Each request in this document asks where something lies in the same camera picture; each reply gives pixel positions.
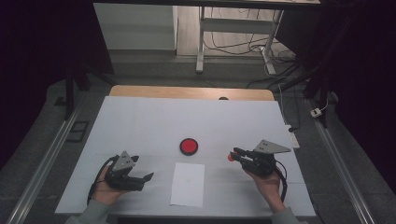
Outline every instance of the red circle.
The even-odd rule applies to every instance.
[[[198,143],[191,138],[186,138],[181,142],[180,149],[182,150],[182,152],[188,155],[192,155],[197,151]]]

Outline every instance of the gray sleeve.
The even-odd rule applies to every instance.
[[[271,220],[273,224],[308,224],[306,221],[300,222],[289,207],[271,215]]]
[[[78,217],[70,217],[65,224],[107,224],[107,215],[110,207],[99,203],[95,200],[90,200],[87,208]]]

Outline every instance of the human hand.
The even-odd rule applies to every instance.
[[[273,213],[282,211],[286,208],[280,199],[280,177],[276,172],[273,172],[271,175],[266,177],[262,177],[254,175],[248,170],[244,169],[244,171],[253,178],[259,193],[264,197],[265,201],[268,202]]]
[[[127,190],[118,190],[111,188],[105,181],[105,175],[107,172],[108,166],[103,169],[102,173],[99,175],[97,180],[96,189],[92,198],[99,203],[104,203],[108,206],[114,204],[117,199],[124,193],[129,191]]]

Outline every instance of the red button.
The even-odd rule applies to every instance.
[[[186,138],[180,143],[180,151],[186,155],[191,156],[198,150],[198,143],[192,138]]]

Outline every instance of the white tabletop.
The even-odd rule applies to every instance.
[[[188,157],[179,151],[179,144],[189,137],[199,148]],[[251,150],[263,138],[291,148],[277,102],[107,96],[55,213],[81,213],[102,164],[126,150],[140,157],[130,176],[153,172],[154,177],[142,191],[124,194],[111,214],[269,217],[271,210],[253,180],[238,162],[227,160],[234,147]],[[285,205],[296,216],[314,216],[293,150],[276,159],[288,170]],[[203,207],[170,204],[177,162],[205,166]]]

